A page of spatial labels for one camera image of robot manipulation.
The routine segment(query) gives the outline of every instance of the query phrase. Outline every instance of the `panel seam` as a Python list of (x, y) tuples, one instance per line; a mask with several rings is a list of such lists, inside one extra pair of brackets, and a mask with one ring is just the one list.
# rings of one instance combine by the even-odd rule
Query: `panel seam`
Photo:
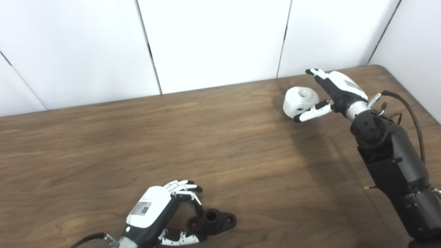
[(289, 3), (288, 17), (286, 18), (285, 33), (283, 35), (282, 49), (280, 50), (279, 65), (277, 66), (276, 78), (279, 78), (280, 63), (282, 62), (283, 48), (285, 47), (286, 34), (288, 33), (289, 17), (291, 15), (292, 0)]
[(377, 45), (376, 45), (375, 48), (374, 48), (374, 51), (373, 51), (372, 54), (370, 55), (370, 58), (369, 58), (367, 64), (370, 63), (370, 61), (372, 60), (372, 57), (373, 57), (374, 54), (375, 54), (375, 51), (377, 51), (378, 45), (380, 44), (381, 40), (383, 39), (383, 36), (384, 36), (384, 34), (386, 33), (387, 28), (389, 28), (389, 24), (390, 24), (390, 22), (392, 21), (394, 15), (395, 15), (395, 13), (396, 13), (396, 10), (397, 10), (398, 7), (400, 6), (400, 3), (401, 3), (401, 0), (398, 1), (398, 4), (396, 5), (395, 10), (394, 10), (393, 13), (392, 13), (392, 16), (390, 17), (390, 19), (389, 19), (389, 21), (388, 21), (388, 23), (387, 23), (387, 25), (386, 25), (386, 27), (385, 27), (383, 33), (381, 34), (380, 39), (378, 40)]
[(48, 108), (44, 105), (44, 103), (37, 96), (37, 94), (35, 94), (35, 92), (32, 90), (32, 88), (29, 86), (29, 84), (26, 82), (26, 80), (20, 75), (20, 73), (17, 71), (17, 69), (12, 65), (12, 63), (7, 59), (5, 54), (1, 51), (0, 51), (0, 53), (3, 56), (3, 58), (6, 60), (6, 62), (12, 67), (12, 69), (14, 69), (14, 71), (17, 73), (17, 75), (20, 77), (20, 79), (23, 81), (23, 83), (25, 83), (25, 85), (28, 87), (28, 89), (32, 92), (32, 94), (35, 96), (35, 98), (40, 102), (40, 104), (43, 106), (43, 108), (47, 111)]
[(147, 46), (147, 49), (149, 51), (150, 62), (152, 63), (153, 73), (155, 74), (155, 79), (156, 79), (156, 84), (158, 86), (159, 94), (162, 95), (162, 88), (161, 88), (161, 84), (159, 83), (158, 73), (156, 71), (156, 65), (155, 65), (155, 61), (153, 59), (152, 50), (150, 48), (149, 38), (147, 37), (146, 27), (144, 25), (144, 20), (142, 18), (141, 9), (139, 7), (139, 2), (138, 2), (138, 0), (134, 0), (134, 1), (135, 1), (135, 6), (136, 6), (136, 11), (138, 13), (139, 21), (141, 23), (142, 33), (144, 34), (144, 39), (146, 41), (146, 46)]

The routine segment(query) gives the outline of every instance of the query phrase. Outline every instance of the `white robotic hand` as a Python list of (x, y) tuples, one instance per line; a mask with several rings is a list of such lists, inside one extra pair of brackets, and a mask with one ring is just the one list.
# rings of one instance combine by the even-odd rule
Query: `white robotic hand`
[(352, 121), (357, 113), (369, 110), (367, 95), (352, 79), (338, 71), (325, 73), (320, 69), (308, 69), (307, 74), (326, 91), (331, 100), (319, 102), (314, 107), (294, 116), (294, 122), (304, 122), (332, 111), (342, 113)]
[(179, 207), (189, 201), (196, 213), (203, 213), (195, 192), (202, 188), (189, 180), (174, 180), (164, 186), (150, 187), (127, 217), (119, 248), (154, 248), (160, 244), (180, 246), (206, 240), (206, 235), (167, 229)]

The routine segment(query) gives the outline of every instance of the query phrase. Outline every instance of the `silver connector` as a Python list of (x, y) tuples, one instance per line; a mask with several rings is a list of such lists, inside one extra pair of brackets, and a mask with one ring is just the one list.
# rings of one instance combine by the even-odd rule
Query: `silver connector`
[(349, 108), (346, 110), (345, 116), (350, 120), (351, 122), (354, 121), (355, 117), (357, 115), (363, 113), (364, 111), (369, 110), (367, 103), (365, 101), (356, 101), (349, 106)]
[(104, 241), (106, 241), (110, 248), (118, 248), (120, 246), (119, 242), (116, 241), (116, 239), (114, 239), (109, 234), (106, 234), (106, 236), (104, 236)]
[(370, 101), (369, 101), (369, 103), (367, 104), (367, 106), (371, 109), (376, 103), (377, 103), (377, 101), (379, 101), (380, 100), (380, 98), (383, 96), (383, 94), (381, 94), (381, 93), (377, 93)]

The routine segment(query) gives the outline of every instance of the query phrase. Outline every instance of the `qr code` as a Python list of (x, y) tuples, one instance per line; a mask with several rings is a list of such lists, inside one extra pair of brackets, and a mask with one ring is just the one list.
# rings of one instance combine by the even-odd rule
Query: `qr code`
[(145, 216), (151, 205), (150, 202), (138, 202), (130, 214)]

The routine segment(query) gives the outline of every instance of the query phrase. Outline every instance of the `mounting hole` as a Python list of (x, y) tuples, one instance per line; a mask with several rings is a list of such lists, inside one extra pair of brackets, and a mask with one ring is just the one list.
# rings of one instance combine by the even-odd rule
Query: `mounting hole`
[(208, 211), (207, 215), (205, 216), (208, 221), (214, 221), (217, 218), (217, 213), (215, 211)]

